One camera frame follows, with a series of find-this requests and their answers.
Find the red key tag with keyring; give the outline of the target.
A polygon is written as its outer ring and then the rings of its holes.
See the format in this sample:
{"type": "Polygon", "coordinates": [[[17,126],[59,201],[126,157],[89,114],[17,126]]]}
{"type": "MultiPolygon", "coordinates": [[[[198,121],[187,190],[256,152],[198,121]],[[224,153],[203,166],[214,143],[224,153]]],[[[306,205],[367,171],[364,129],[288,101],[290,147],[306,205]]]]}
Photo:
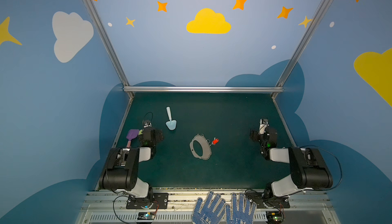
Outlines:
{"type": "Polygon", "coordinates": [[[210,145],[216,145],[219,142],[218,138],[214,138],[210,145]]]}

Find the grey perforated metal ring plate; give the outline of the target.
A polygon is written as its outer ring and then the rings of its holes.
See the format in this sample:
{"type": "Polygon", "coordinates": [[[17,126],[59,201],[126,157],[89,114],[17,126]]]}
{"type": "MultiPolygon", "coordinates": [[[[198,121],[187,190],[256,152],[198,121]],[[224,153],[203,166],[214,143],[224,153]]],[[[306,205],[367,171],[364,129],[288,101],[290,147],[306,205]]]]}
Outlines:
{"type": "Polygon", "coordinates": [[[210,142],[202,134],[195,135],[189,143],[190,151],[194,158],[207,161],[212,155],[210,142]]]}

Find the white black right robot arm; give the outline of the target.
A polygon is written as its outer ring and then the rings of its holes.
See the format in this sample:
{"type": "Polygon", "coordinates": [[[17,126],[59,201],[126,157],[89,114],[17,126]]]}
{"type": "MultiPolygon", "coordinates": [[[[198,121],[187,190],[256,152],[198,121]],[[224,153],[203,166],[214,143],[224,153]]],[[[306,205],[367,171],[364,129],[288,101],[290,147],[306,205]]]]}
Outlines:
{"type": "Polygon", "coordinates": [[[260,145],[260,153],[269,161],[290,166],[288,176],[268,183],[261,195],[266,208],[285,206],[288,197],[304,190],[327,190],[333,186],[333,176],[317,148],[278,148],[277,132],[267,125],[250,130],[250,138],[260,145]]]}

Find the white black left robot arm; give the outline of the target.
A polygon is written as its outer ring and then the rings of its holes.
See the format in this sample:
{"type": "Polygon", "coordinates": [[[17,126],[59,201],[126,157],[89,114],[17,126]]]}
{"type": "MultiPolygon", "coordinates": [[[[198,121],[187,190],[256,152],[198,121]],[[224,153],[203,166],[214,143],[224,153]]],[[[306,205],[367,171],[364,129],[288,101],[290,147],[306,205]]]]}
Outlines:
{"type": "Polygon", "coordinates": [[[164,140],[162,130],[145,127],[131,129],[126,147],[112,148],[99,178],[99,188],[128,196],[128,209],[150,209],[158,205],[153,189],[138,177],[139,164],[153,159],[157,143],[164,140]]]}

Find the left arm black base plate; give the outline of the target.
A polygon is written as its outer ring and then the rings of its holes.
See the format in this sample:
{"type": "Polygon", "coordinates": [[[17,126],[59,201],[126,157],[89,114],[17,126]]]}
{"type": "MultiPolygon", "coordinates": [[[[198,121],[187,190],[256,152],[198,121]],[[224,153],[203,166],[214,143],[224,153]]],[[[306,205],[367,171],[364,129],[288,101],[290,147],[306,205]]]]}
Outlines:
{"type": "Polygon", "coordinates": [[[151,193],[146,198],[129,196],[126,209],[167,209],[169,194],[166,192],[151,193]]]}

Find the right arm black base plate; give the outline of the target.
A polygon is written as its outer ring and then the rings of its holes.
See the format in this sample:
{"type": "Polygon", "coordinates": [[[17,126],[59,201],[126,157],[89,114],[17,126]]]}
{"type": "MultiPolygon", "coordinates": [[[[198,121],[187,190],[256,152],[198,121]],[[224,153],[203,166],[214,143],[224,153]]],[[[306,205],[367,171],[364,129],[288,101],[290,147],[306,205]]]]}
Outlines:
{"type": "Polygon", "coordinates": [[[288,209],[290,204],[287,198],[272,197],[267,198],[263,196],[262,192],[251,191],[245,192],[246,197],[256,203],[257,209],[288,209]]]}

